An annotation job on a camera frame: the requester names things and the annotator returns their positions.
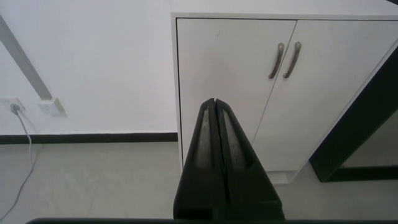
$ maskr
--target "metal pole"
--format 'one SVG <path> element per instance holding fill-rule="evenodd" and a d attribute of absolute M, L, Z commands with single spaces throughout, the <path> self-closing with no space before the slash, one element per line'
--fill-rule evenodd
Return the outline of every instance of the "metal pole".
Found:
<path fill-rule="evenodd" d="M 11 57 L 17 63 L 33 89 L 39 95 L 42 100 L 51 100 L 52 96 L 44 82 L 40 78 L 36 69 L 27 58 L 24 50 L 19 45 L 17 39 L 8 28 L 6 21 L 0 15 L 0 40 L 4 44 L 5 48 L 10 53 Z"/>

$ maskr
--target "gray tile floor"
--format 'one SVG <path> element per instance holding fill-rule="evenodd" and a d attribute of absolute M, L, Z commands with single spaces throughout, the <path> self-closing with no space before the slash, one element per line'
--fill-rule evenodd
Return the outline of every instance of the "gray tile floor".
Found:
<path fill-rule="evenodd" d="M 176 142 L 34 145 L 35 170 L 3 223 L 37 217 L 172 218 Z M 29 171 L 27 145 L 0 146 L 0 215 Z M 288 219 L 398 219 L 398 181 L 321 184 L 307 164 L 275 187 Z"/>

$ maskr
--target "metal handle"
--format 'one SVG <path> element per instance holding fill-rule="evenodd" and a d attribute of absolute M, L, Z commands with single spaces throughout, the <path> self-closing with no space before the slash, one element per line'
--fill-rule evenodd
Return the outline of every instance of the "metal handle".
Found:
<path fill-rule="evenodd" d="M 283 43 L 278 44 L 278 51 L 276 52 L 275 64 L 271 73 L 268 75 L 268 78 L 273 79 L 278 71 L 279 65 L 282 61 L 282 56 L 284 54 L 285 45 Z"/>
<path fill-rule="evenodd" d="M 297 59 L 299 58 L 300 50 L 301 50 L 301 43 L 297 41 L 296 43 L 294 43 L 293 58 L 292 61 L 290 62 L 289 69 L 284 74 L 284 78 L 288 78 L 292 74 L 293 68 L 296 65 Z"/>

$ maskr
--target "power outlet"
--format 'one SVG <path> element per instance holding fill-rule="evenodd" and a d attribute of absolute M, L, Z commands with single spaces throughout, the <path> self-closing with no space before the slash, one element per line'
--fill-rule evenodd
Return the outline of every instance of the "power outlet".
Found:
<path fill-rule="evenodd" d="M 9 111 L 11 111 L 11 105 L 13 104 L 18 105 L 21 111 L 25 111 L 24 105 L 16 97 L 0 97 L 0 103 Z"/>

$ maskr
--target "wall switch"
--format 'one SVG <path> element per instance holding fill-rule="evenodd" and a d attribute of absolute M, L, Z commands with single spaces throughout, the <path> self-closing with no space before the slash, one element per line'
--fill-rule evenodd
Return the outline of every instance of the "wall switch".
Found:
<path fill-rule="evenodd" d="M 24 105 L 16 97 L 0 97 L 0 103 L 9 111 L 11 111 L 11 105 L 13 104 L 18 105 L 21 111 L 25 111 Z"/>
<path fill-rule="evenodd" d="M 56 97 L 52 98 L 51 100 L 40 100 L 38 105 L 43 113 L 48 115 L 61 115 L 65 112 L 61 102 Z"/>

